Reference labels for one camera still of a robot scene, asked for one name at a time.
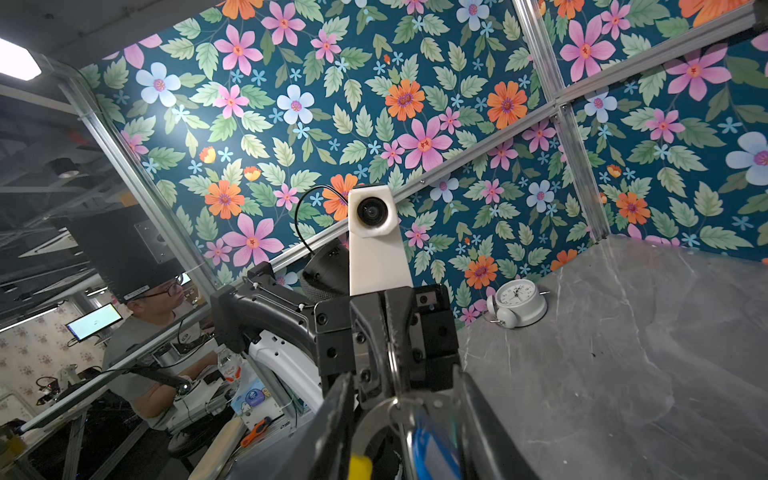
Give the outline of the key with blue tag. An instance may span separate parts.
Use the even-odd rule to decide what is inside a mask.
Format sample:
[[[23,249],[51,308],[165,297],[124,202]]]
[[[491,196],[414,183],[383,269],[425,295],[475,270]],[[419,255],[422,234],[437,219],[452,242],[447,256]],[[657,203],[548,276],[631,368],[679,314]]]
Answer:
[[[413,458],[418,479],[461,478],[456,422],[446,403],[418,408],[410,414]]]

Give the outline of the large grey perforated keyring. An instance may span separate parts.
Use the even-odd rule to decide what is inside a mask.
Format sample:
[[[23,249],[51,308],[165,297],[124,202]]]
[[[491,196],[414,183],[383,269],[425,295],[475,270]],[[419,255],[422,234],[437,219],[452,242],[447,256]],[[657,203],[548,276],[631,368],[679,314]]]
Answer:
[[[413,458],[410,414],[418,408],[446,403],[457,418],[452,400],[443,393],[416,391],[382,401],[366,414],[351,443],[350,479],[373,479],[376,464],[394,465],[396,479],[418,479]]]

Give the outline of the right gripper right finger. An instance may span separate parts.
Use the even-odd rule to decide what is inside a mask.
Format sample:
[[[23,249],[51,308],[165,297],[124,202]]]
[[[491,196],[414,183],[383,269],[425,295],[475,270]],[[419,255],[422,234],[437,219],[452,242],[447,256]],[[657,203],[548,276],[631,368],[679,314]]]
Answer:
[[[462,479],[539,479],[474,379],[458,366],[452,401]]]

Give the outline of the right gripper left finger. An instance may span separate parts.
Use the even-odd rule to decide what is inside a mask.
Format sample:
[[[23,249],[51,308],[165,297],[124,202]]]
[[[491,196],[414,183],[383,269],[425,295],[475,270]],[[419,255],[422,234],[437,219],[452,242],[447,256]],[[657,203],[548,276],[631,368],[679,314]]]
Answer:
[[[340,375],[307,432],[289,455],[278,480],[347,479],[355,427],[353,375]]]

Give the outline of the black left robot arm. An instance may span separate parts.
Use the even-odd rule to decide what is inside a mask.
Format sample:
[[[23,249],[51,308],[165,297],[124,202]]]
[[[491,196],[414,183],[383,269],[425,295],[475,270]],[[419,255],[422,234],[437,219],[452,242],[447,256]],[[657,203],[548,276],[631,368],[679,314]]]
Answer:
[[[279,284],[268,262],[211,298],[219,343],[270,369],[313,411],[343,374],[364,409],[400,392],[444,392],[459,367],[443,285],[415,287],[405,260],[373,260],[353,274],[339,241],[311,254],[303,290]]]

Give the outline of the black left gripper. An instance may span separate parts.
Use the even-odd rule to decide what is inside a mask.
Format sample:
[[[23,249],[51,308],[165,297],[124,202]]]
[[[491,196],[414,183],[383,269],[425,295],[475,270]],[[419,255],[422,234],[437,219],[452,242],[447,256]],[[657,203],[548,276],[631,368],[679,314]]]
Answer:
[[[324,394],[344,373],[353,375],[362,405],[377,405],[411,390],[452,388],[453,369],[460,360],[445,286],[339,297],[319,303],[315,313]]]

